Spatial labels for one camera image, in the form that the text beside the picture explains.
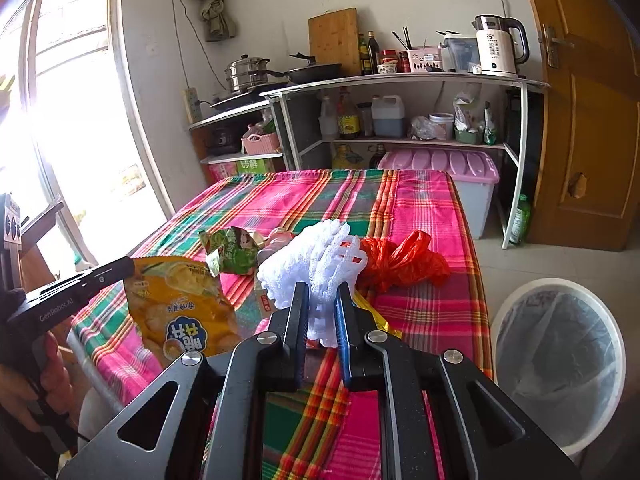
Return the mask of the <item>yellow chip bag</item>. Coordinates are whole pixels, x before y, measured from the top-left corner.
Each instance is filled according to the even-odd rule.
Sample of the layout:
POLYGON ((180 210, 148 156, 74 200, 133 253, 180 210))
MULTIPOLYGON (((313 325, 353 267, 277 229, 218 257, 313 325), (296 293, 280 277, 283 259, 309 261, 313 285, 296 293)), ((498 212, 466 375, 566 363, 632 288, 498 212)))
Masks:
POLYGON ((216 356, 241 341, 234 307, 205 262, 178 256, 132 262, 134 274, 124 281, 129 314, 162 367, 184 352, 216 356))

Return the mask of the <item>green snack bag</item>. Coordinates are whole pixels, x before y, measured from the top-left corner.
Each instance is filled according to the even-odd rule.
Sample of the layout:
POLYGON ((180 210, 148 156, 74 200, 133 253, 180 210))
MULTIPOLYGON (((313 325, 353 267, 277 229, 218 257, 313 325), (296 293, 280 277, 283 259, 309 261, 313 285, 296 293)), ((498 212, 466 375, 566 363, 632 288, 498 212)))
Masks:
POLYGON ((229 226, 215 232, 201 231, 198 238, 214 278, 220 274, 252 275, 255 272, 259 247, 244 229, 229 226))

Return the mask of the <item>red plastic bag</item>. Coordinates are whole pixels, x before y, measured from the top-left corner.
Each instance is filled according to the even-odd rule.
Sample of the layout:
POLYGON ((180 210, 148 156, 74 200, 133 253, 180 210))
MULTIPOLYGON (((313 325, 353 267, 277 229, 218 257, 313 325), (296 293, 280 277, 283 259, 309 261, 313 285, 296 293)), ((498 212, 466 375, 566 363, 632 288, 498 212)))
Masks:
POLYGON ((360 248, 368 263, 358 275, 356 289, 382 295, 394 287, 408 288, 422 282, 436 287, 445 285, 451 270, 444 256, 431 250, 431 241, 431 235, 420 230, 399 244, 363 237, 360 248))

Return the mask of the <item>white foam fruit net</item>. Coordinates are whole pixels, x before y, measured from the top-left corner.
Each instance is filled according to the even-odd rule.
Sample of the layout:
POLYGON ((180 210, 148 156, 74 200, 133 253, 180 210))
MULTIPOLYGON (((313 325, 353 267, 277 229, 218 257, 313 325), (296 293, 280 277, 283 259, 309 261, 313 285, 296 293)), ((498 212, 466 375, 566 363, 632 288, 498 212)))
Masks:
POLYGON ((368 263, 360 238, 340 220, 323 220, 307 226, 283 248, 258 266, 257 279, 280 310, 293 301, 295 285, 308 286, 307 338, 326 348, 337 346, 334 320, 337 289, 350 290, 368 263))

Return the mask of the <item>white trash bin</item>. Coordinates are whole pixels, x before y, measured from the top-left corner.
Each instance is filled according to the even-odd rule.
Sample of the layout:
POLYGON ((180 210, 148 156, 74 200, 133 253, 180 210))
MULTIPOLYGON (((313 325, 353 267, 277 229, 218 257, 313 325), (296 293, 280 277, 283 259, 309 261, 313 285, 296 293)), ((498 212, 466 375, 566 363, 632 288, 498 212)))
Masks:
POLYGON ((623 395, 622 332, 591 290, 531 281, 491 323, 495 381, 572 460, 602 434, 623 395))

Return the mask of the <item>green plastic bottle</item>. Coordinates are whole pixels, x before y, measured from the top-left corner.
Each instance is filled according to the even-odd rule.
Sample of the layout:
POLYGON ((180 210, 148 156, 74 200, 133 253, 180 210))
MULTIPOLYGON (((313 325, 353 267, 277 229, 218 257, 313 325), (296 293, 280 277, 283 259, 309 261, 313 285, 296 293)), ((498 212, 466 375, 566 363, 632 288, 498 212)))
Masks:
POLYGON ((511 244, 519 245, 526 237, 531 212, 528 198, 522 193, 518 196, 518 206, 516 207, 514 223, 509 236, 511 244))

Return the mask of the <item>green cardboard box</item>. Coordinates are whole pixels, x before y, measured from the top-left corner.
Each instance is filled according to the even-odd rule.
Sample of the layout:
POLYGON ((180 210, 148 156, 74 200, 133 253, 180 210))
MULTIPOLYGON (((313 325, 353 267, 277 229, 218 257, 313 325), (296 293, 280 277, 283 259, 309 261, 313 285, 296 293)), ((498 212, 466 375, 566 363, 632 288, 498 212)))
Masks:
POLYGON ((270 158, 238 160, 235 166, 238 174, 270 174, 276 171, 270 158))

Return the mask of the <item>white power strip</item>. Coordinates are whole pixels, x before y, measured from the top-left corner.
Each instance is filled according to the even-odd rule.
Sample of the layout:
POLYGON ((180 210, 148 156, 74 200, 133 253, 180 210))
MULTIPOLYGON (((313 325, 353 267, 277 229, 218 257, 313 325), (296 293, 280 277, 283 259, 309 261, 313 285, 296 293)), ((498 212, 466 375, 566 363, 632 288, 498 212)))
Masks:
POLYGON ((203 119, 201 102, 198 99, 198 92, 195 88, 186 88, 182 92, 184 106, 186 107, 186 117, 190 124, 195 124, 203 119))

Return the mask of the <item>pink plastic basket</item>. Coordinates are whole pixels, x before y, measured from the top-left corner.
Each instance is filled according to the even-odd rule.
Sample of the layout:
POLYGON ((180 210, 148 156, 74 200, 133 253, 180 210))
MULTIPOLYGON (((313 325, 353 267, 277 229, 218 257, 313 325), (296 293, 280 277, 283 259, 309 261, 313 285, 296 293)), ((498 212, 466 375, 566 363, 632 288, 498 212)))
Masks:
POLYGON ((251 133, 242 137, 242 148, 247 155, 263 155, 280 152, 277 133, 251 133))

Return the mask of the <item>wooden door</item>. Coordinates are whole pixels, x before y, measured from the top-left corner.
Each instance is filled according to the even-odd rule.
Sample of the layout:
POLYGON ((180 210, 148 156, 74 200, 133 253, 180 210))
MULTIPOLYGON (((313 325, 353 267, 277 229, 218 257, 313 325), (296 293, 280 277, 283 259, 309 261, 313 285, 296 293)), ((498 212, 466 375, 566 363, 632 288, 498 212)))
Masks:
POLYGON ((544 131, 533 243, 621 250, 639 209, 639 50, 608 0, 529 0, 544 131))

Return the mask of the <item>black induction cooker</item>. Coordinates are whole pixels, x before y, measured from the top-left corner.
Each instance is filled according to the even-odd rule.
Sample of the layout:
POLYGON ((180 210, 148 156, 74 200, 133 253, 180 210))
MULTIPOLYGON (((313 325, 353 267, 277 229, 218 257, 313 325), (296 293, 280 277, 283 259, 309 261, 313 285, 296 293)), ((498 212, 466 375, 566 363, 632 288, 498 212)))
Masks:
POLYGON ((268 84, 258 84, 250 87, 244 92, 234 92, 228 98, 218 101, 210 106, 215 113, 234 110, 237 107, 259 102, 262 98, 260 95, 267 91, 281 89, 288 85, 287 81, 268 82, 268 84))

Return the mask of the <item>steel steamer pot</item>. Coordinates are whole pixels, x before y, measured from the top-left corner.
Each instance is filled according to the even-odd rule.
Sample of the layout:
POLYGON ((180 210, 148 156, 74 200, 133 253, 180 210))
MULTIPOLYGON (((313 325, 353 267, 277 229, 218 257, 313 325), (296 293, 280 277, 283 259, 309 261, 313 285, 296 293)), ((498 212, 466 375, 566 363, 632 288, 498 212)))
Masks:
POLYGON ((240 58, 231 62, 224 73, 231 93, 242 93, 250 88, 266 84, 269 58, 263 56, 249 56, 242 54, 240 58))

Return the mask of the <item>white plastic tub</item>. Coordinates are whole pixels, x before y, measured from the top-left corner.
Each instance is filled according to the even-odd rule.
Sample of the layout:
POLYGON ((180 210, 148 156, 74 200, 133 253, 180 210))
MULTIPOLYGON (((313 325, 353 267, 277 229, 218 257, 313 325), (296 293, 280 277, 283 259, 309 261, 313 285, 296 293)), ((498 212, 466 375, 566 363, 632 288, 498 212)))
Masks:
POLYGON ((432 113, 428 116, 433 128, 434 138, 450 141, 454 138, 454 115, 450 113, 432 113))

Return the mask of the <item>white metal shelf rack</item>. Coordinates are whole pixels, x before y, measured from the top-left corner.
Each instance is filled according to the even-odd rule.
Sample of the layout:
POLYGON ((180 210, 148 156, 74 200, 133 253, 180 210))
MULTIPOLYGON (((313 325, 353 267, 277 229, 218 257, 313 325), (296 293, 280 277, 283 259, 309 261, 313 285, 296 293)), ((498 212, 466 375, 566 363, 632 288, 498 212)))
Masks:
POLYGON ((336 78, 306 84, 270 84, 240 105, 190 125, 198 156, 204 164, 218 164, 226 156, 214 150, 215 136, 230 127, 242 136, 260 118, 272 122, 279 145, 271 154, 282 157, 288 170, 328 168, 340 146, 346 146, 347 165, 362 166, 356 144, 384 157, 409 154, 419 146, 436 154, 421 168, 442 169, 453 151, 477 159, 491 148, 502 151, 505 176, 495 176, 481 190, 471 188, 460 171, 452 174, 462 194, 464 211, 474 237, 481 237, 496 188, 506 196, 503 229, 516 225, 523 193, 528 141, 528 98, 546 84, 521 77, 469 73, 387 74, 336 78), (490 145, 484 140, 485 108, 503 91, 520 117, 513 132, 490 145))

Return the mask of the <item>white oil jug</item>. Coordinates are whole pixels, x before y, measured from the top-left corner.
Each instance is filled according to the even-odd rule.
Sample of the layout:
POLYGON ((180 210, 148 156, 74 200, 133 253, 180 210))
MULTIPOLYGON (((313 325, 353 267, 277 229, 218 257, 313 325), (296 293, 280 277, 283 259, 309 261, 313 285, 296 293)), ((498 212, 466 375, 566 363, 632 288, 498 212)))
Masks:
POLYGON ((400 96, 374 96, 371 116, 377 136, 392 139, 404 136, 406 113, 400 96))

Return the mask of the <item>black frying pan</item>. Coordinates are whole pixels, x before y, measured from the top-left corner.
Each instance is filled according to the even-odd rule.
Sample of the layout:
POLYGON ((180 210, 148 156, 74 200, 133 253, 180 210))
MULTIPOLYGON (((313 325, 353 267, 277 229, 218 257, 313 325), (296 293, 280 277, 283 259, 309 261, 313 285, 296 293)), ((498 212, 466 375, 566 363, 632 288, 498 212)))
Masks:
POLYGON ((299 58, 307 64, 304 67, 292 68, 285 72, 277 70, 263 70, 266 75, 286 78, 292 84, 309 84, 310 82, 336 79, 341 75, 341 63, 318 63, 313 55, 300 52, 291 54, 291 58, 299 58))

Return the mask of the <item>dark sauce bottle yellow label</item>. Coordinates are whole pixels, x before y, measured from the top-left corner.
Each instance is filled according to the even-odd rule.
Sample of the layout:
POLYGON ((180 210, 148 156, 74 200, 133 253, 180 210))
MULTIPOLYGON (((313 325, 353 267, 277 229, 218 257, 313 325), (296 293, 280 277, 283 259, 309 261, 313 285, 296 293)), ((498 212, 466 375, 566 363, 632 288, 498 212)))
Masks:
POLYGON ((338 130, 342 139, 355 139, 360 133, 358 108, 346 88, 341 88, 337 103, 338 130))

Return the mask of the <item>pink chopstick holder box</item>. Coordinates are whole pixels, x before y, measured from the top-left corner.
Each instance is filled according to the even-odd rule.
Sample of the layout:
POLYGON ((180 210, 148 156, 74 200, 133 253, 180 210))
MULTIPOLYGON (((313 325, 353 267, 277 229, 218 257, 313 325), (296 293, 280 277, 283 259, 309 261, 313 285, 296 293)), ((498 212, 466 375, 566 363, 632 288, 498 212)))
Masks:
POLYGON ((439 46, 427 46, 407 51, 409 70, 414 74, 442 71, 439 46))

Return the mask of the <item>wooden cutting board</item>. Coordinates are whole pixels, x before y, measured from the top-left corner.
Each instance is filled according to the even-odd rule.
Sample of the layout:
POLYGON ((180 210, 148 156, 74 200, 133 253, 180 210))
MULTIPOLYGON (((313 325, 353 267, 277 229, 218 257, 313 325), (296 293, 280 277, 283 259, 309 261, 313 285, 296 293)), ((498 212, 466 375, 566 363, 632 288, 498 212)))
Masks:
POLYGON ((309 53, 318 63, 340 63, 342 76, 360 74, 356 8, 314 16, 308 20, 309 53))

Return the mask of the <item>clear plastic container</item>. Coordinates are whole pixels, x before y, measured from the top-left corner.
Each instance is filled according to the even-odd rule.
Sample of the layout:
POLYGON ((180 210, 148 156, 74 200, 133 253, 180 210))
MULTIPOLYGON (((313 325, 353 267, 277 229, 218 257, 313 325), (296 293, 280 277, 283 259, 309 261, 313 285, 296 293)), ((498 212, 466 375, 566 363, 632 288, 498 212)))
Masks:
POLYGON ((480 54, 474 36, 445 35, 440 42, 440 57, 445 72, 480 71, 480 54))

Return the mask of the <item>white electric kettle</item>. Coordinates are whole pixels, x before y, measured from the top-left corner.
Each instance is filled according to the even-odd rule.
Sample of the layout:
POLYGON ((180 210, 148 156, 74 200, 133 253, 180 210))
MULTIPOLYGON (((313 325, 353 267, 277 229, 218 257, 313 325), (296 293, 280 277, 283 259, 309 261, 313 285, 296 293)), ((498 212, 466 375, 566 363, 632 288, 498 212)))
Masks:
POLYGON ((524 25, 515 18, 480 14, 472 21, 483 74, 515 77, 529 59, 524 25))

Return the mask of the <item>dark soy sauce bottle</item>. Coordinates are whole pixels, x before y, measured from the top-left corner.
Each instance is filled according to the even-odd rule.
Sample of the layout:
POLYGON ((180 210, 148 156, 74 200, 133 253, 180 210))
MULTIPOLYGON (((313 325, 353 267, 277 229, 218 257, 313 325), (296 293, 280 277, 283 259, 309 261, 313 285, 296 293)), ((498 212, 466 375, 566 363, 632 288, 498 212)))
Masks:
POLYGON ((372 73, 378 73, 378 52, 380 52, 380 47, 378 46, 378 42, 375 39, 375 34, 373 30, 368 31, 368 53, 371 63, 372 73))

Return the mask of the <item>window frame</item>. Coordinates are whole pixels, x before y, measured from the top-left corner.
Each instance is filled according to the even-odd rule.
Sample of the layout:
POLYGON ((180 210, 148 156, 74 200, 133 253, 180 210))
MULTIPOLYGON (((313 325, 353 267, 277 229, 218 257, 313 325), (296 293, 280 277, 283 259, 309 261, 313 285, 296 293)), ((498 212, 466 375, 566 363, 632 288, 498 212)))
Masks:
POLYGON ((1 189, 32 220, 52 278, 138 246, 167 210, 131 131, 108 0, 30 0, 1 34, 1 189))

